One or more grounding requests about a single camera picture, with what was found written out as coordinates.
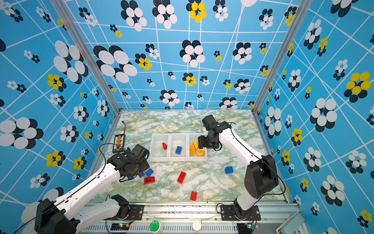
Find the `white three-compartment container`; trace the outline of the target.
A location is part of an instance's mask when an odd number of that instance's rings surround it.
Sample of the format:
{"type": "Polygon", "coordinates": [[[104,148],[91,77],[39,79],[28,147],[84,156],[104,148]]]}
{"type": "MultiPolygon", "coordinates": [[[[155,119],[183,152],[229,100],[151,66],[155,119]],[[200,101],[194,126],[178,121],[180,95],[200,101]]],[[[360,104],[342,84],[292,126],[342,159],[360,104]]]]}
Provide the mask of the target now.
{"type": "Polygon", "coordinates": [[[153,162],[189,161],[203,162],[207,160],[207,149],[198,156],[190,149],[202,133],[170,133],[153,134],[150,148],[150,159],[153,162]]]}

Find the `blue lego brick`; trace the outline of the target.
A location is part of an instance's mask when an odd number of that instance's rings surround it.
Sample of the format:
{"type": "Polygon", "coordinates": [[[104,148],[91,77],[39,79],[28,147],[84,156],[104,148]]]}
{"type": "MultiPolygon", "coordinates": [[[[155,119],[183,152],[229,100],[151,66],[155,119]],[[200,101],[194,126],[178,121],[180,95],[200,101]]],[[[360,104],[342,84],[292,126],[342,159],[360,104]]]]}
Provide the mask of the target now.
{"type": "Polygon", "coordinates": [[[181,152],[182,152],[182,147],[181,147],[181,146],[177,146],[175,153],[176,153],[177,155],[180,155],[181,152]]]}
{"type": "Polygon", "coordinates": [[[149,170],[147,170],[147,171],[145,172],[145,175],[146,175],[147,177],[151,177],[151,176],[153,175],[153,173],[154,173],[153,169],[149,169],[149,170]]]}

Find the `red lego brick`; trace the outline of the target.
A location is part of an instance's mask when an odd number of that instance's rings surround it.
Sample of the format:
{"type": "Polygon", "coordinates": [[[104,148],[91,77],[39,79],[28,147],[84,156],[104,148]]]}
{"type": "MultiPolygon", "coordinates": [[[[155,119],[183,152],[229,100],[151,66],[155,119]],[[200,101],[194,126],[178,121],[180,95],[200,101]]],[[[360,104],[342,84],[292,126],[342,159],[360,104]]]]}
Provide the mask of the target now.
{"type": "Polygon", "coordinates": [[[178,179],[177,179],[177,182],[179,183],[179,184],[183,184],[183,182],[184,182],[184,180],[185,180],[185,178],[186,178],[186,173],[185,172],[181,172],[180,173],[180,175],[179,175],[179,177],[178,177],[178,179]]]}
{"type": "Polygon", "coordinates": [[[163,146],[163,149],[164,149],[164,150],[167,150],[168,147],[167,147],[167,144],[166,144],[166,143],[163,142],[163,143],[162,143],[162,146],[163,146]]]}
{"type": "Polygon", "coordinates": [[[149,177],[144,178],[144,184],[145,185],[152,184],[152,183],[155,183],[155,177],[154,176],[149,176],[149,177]]]}

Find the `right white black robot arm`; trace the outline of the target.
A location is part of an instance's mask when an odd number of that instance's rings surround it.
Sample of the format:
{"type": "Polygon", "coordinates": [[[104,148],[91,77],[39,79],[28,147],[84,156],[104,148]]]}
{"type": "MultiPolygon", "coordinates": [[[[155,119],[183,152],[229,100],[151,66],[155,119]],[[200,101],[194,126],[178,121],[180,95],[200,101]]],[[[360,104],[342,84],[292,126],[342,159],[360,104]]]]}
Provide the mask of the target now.
{"type": "Polygon", "coordinates": [[[233,202],[238,219],[247,218],[252,207],[279,184],[279,176],[274,158],[263,155],[250,147],[228,122],[217,122],[213,115],[202,119],[204,134],[198,137],[198,147],[220,151],[227,147],[246,168],[244,191],[233,202]]]}

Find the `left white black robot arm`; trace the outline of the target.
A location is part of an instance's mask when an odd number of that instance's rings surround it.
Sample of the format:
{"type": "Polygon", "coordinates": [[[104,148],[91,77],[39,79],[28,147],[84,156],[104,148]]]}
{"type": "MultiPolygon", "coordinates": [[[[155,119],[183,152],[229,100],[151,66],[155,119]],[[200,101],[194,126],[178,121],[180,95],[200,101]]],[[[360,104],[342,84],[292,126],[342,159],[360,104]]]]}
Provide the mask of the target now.
{"type": "Polygon", "coordinates": [[[114,181],[130,181],[149,169],[148,149],[137,144],[130,152],[117,153],[87,180],[55,200],[44,199],[37,206],[34,230],[38,234],[78,234],[108,218],[135,219],[128,201],[114,195],[105,202],[85,208],[100,191],[114,181]]]}

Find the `black box with orange parts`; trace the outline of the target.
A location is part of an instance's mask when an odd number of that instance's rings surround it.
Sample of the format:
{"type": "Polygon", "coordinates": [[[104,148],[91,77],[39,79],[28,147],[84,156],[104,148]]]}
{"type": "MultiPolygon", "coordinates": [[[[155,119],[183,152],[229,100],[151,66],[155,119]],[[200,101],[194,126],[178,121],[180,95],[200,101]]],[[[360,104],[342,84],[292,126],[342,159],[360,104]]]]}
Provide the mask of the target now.
{"type": "Polygon", "coordinates": [[[125,134],[115,135],[112,152],[114,154],[115,153],[123,153],[125,151],[124,143],[125,143],[125,134]]]}

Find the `small red lego front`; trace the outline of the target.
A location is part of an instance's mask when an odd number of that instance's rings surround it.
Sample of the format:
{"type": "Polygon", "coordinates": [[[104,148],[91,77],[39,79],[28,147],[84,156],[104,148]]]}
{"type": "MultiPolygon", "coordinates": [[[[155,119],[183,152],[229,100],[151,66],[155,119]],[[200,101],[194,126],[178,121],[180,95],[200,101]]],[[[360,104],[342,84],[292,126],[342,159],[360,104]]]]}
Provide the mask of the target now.
{"type": "Polygon", "coordinates": [[[191,192],[191,200],[192,201],[196,201],[197,200],[197,192],[195,192],[195,191],[191,192]]]}

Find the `green push button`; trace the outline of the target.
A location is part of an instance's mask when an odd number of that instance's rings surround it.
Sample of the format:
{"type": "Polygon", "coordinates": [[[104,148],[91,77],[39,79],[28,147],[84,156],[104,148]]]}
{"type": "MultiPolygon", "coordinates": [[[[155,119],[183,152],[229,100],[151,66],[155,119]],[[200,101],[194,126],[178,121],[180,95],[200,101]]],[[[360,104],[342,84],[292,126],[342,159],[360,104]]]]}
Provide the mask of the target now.
{"type": "Polygon", "coordinates": [[[153,234],[159,234],[163,231],[163,223],[159,220],[153,220],[150,223],[150,231],[153,234]]]}

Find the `left circuit board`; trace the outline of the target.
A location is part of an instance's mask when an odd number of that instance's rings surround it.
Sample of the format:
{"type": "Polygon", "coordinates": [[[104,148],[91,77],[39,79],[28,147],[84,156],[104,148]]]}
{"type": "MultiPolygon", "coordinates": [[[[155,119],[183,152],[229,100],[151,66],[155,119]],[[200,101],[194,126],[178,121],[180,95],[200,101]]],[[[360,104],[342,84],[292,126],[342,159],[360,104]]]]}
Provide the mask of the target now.
{"type": "Polygon", "coordinates": [[[112,223],[111,224],[111,232],[125,232],[128,231],[130,228],[128,223],[112,223]]]}

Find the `circuit board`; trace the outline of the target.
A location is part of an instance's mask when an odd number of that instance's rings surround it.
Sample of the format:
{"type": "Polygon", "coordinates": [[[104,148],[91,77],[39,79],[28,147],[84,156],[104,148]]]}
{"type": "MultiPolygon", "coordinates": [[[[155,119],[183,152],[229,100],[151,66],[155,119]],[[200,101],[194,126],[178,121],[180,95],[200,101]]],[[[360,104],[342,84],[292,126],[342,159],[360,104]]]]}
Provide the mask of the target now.
{"type": "Polygon", "coordinates": [[[255,229],[253,224],[237,223],[238,234],[253,234],[255,229]]]}
{"type": "Polygon", "coordinates": [[[128,223],[112,223],[111,224],[111,232],[125,232],[128,231],[130,228],[128,223]]]}

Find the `white push button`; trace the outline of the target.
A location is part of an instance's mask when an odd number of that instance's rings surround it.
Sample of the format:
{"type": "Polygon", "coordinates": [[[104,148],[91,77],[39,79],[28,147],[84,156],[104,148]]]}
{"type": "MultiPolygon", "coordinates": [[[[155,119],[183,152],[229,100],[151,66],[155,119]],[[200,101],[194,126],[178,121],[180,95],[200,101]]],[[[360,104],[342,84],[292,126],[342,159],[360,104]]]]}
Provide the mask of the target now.
{"type": "Polygon", "coordinates": [[[201,220],[194,220],[192,223],[192,229],[194,232],[199,232],[202,229],[202,222],[201,220]]]}

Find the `right circuit board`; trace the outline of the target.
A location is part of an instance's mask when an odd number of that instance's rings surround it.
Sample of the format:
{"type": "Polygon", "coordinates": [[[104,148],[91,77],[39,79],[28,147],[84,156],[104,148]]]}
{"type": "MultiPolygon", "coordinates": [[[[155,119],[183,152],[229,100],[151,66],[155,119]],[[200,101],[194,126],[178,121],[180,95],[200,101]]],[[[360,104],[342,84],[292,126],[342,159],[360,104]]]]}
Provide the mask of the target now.
{"type": "Polygon", "coordinates": [[[253,234],[255,229],[253,224],[237,223],[238,234],[253,234]]]}

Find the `grey box front right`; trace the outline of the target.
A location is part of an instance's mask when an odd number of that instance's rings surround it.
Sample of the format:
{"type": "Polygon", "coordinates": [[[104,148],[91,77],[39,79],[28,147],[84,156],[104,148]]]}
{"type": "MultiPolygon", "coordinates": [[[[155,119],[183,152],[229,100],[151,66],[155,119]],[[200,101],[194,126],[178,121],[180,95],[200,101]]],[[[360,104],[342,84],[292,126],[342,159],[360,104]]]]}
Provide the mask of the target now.
{"type": "Polygon", "coordinates": [[[300,227],[305,224],[305,219],[300,212],[292,214],[279,227],[275,229],[277,234],[300,234],[300,227]]]}

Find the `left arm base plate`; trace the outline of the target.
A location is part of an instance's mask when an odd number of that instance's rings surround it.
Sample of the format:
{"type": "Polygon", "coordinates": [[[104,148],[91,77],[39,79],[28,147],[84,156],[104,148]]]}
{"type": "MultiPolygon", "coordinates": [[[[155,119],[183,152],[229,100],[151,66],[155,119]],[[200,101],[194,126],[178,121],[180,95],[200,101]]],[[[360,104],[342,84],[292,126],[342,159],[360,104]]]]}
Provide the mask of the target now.
{"type": "Polygon", "coordinates": [[[119,212],[111,218],[107,218],[106,220],[141,220],[143,213],[144,213],[144,205],[139,204],[130,204],[127,206],[121,206],[119,212]]]}

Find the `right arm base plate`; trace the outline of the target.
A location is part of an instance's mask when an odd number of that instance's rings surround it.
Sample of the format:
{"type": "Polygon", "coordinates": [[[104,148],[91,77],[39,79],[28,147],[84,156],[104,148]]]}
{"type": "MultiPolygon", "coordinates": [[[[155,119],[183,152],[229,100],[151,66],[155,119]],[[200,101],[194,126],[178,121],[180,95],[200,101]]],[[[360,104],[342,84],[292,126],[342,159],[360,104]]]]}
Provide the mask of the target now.
{"type": "Polygon", "coordinates": [[[234,205],[219,205],[218,206],[221,214],[222,221],[261,221],[261,214],[259,211],[259,207],[254,205],[251,209],[246,211],[244,216],[238,216],[235,213],[234,205]]]}

